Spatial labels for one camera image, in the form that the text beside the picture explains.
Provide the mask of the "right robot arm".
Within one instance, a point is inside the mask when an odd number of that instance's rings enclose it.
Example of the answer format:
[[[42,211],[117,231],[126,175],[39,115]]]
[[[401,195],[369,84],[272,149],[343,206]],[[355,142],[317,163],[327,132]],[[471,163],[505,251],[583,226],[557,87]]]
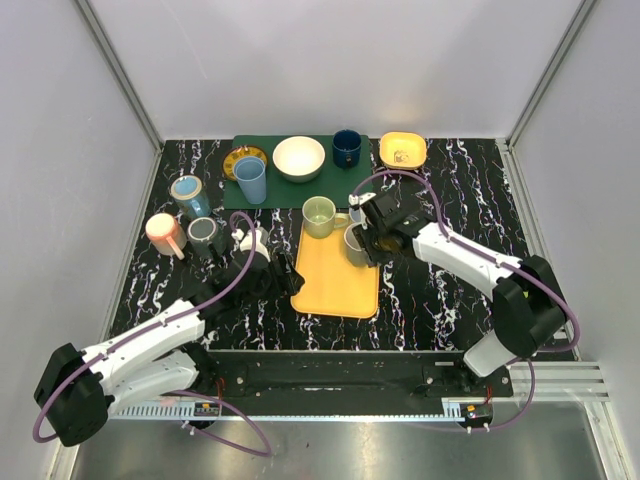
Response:
[[[349,196],[354,236],[369,266],[402,255],[433,264],[479,290],[491,303],[493,327],[465,351],[454,384],[476,396],[490,374],[537,353],[569,320],[550,264],[498,253],[441,227],[425,212],[400,208],[388,194]]]

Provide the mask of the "grey white-inside mug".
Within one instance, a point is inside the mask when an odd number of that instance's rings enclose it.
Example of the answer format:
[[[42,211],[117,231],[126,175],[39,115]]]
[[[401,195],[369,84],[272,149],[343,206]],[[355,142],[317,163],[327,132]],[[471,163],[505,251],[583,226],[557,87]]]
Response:
[[[370,265],[368,262],[366,251],[360,247],[355,237],[355,227],[355,224],[347,226],[343,235],[347,260],[354,267],[369,268]]]

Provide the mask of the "dark grey mug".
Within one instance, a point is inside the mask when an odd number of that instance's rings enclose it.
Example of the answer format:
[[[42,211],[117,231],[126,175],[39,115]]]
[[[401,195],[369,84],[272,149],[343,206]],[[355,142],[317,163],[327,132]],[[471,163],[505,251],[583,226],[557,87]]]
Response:
[[[195,253],[203,259],[219,258],[226,250],[221,228],[211,217],[199,217],[191,221],[187,237]]]

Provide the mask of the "blue butterfly mug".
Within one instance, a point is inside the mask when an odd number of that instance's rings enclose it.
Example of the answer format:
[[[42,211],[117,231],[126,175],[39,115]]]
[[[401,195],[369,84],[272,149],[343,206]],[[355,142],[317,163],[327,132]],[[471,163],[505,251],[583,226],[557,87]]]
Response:
[[[189,220],[208,217],[211,206],[202,180],[195,175],[177,178],[170,187],[170,195]]]

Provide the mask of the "pink mug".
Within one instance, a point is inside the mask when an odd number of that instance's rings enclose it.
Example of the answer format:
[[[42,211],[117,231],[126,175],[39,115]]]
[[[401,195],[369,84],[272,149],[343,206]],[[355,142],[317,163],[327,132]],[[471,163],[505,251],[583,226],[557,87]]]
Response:
[[[145,234],[161,255],[185,259],[186,234],[173,215],[157,213],[150,217],[145,224]]]

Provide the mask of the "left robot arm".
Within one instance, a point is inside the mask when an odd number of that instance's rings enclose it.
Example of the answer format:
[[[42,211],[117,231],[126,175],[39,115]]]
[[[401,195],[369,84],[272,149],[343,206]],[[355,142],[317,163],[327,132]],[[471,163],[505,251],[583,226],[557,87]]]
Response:
[[[67,447],[95,435],[121,411],[160,395],[221,395],[227,386],[200,341],[251,301],[296,295],[304,285],[290,259],[243,254],[210,279],[186,287],[180,298],[138,326],[100,344],[58,347],[34,392],[40,408],[36,442],[47,437]]]

